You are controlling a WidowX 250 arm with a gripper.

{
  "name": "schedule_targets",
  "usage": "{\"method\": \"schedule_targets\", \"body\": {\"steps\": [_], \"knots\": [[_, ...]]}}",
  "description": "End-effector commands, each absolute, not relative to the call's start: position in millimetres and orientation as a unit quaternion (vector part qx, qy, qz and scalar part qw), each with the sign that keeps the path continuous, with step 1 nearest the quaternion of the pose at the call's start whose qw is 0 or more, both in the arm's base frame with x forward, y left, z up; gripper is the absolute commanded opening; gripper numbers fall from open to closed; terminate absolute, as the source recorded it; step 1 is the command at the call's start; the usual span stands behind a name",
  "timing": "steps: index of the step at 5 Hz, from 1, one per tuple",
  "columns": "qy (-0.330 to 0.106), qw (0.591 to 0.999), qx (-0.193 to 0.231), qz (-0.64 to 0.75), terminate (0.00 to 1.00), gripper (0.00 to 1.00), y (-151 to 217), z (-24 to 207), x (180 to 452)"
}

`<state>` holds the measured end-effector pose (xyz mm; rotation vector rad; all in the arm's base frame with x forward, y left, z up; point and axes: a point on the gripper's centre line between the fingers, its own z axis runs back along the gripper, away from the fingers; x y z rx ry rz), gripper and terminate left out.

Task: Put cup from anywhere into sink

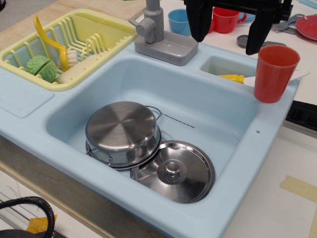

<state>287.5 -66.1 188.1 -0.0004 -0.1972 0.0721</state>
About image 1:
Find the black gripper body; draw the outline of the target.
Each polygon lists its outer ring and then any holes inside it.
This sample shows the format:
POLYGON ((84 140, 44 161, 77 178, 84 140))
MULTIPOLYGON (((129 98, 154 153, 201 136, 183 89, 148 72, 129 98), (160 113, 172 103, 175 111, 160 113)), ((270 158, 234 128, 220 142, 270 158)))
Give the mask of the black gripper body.
POLYGON ((213 8, 220 7, 253 15, 256 15, 258 10, 273 10, 273 24, 287 20, 293 9, 290 0, 211 0, 211 2, 213 8))

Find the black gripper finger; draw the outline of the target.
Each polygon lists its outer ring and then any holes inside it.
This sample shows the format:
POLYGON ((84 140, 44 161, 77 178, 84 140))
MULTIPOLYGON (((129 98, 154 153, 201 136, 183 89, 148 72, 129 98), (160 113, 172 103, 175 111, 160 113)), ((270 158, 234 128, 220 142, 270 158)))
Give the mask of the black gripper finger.
POLYGON ((197 42, 202 42, 210 30, 212 2, 210 0, 186 0, 185 5, 191 36, 197 42))
POLYGON ((269 9, 258 10, 256 18, 251 24, 248 34, 246 54, 254 55, 258 53, 270 32, 274 19, 274 11, 269 9))

